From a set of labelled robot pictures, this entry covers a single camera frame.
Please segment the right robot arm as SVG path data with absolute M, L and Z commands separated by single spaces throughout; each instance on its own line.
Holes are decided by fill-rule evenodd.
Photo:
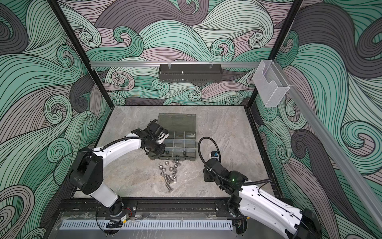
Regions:
M 230 195 L 227 206 L 234 217 L 256 220 L 284 239 L 322 238 L 322 227 L 316 214 L 265 192 L 259 185 L 268 183 L 268 180 L 250 182 L 242 173 L 227 170 L 216 157 L 204 165 L 205 181 L 215 182 Z

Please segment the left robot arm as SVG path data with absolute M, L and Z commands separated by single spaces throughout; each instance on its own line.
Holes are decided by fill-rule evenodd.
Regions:
M 111 216 L 121 214 L 124 205 L 121 198 L 103 180 L 103 170 L 120 157 L 143 149 L 161 155 L 165 152 L 167 129 L 151 121 L 145 129 L 135 129 L 123 138 L 102 147 L 79 150 L 68 172 L 68 177 L 85 195 L 89 195 L 109 210 Z

